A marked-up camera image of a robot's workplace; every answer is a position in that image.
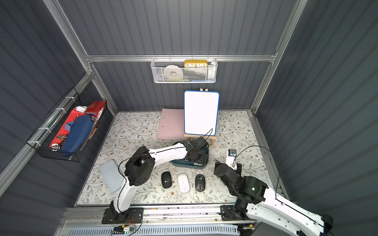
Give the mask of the teal plastic storage box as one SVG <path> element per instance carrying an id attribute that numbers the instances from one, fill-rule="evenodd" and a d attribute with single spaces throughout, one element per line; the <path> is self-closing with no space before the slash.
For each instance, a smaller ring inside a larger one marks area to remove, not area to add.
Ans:
<path id="1" fill-rule="evenodd" d="M 186 141 L 176 142 L 176 143 L 174 143 L 174 145 L 178 144 L 178 143 L 184 145 L 184 142 L 186 142 Z M 193 163 L 193 162 L 186 161 L 185 159 L 176 159 L 176 160 L 171 161 L 171 163 L 174 166 L 177 166 L 177 167 L 184 167 L 184 168 L 192 168 L 192 169 L 200 169 L 201 170 L 201 169 L 205 168 L 205 166 L 208 164 L 208 161 L 205 165 L 199 165 L 199 164 L 196 164 L 196 163 Z"/>

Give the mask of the white mouse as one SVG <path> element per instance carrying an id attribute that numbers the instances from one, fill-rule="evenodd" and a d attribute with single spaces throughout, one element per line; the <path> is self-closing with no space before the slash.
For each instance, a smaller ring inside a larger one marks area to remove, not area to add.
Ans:
<path id="1" fill-rule="evenodd" d="M 188 176 L 185 173 L 179 174 L 177 177 L 179 189 L 182 193 L 190 191 L 190 183 Z"/>

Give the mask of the black mouse with logo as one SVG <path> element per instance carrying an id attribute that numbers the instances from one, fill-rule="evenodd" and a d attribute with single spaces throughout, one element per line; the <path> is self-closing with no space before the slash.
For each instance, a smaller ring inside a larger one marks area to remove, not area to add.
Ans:
<path id="1" fill-rule="evenodd" d="M 161 183 L 164 189 L 170 188 L 172 186 L 172 177 L 169 171 L 163 172 L 161 174 Z"/>

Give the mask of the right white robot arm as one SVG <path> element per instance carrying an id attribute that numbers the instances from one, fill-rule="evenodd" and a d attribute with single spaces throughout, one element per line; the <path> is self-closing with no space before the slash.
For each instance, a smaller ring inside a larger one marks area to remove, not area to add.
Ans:
<path id="1" fill-rule="evenodd" d="M 231 213 L 239 220 L 255 220 L 266 223 L 291 236 L 329 236 L 333 218 L 305 210 L 282 197 L 266 183 L 252 176 L 242 176 L 241 168 L 232 169 L 216 161 L 214 175 L 236 197 Z"/>

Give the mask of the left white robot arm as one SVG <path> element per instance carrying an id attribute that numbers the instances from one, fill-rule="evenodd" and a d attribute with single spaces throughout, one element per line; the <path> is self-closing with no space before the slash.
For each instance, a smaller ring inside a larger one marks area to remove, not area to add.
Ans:
<path id="1" fill-rule="evenodd" d="M 125 164 L 125 171 L 121 174 L 124 185 L 118 197 L 111 201 L 109 208 L 103 214 L 101 223 L 110 224 L 138 224 L 142 222 L 141 207 L 130 208 L 131 201 L 139 186 L 146 183 L 155 167 L 173 160 L 185 160 L 205 165 L 209 157 L 209 143 L 204 137 L 193 141 L 178 141 L 172 146 L 160 149 L 140 147 Z"/>

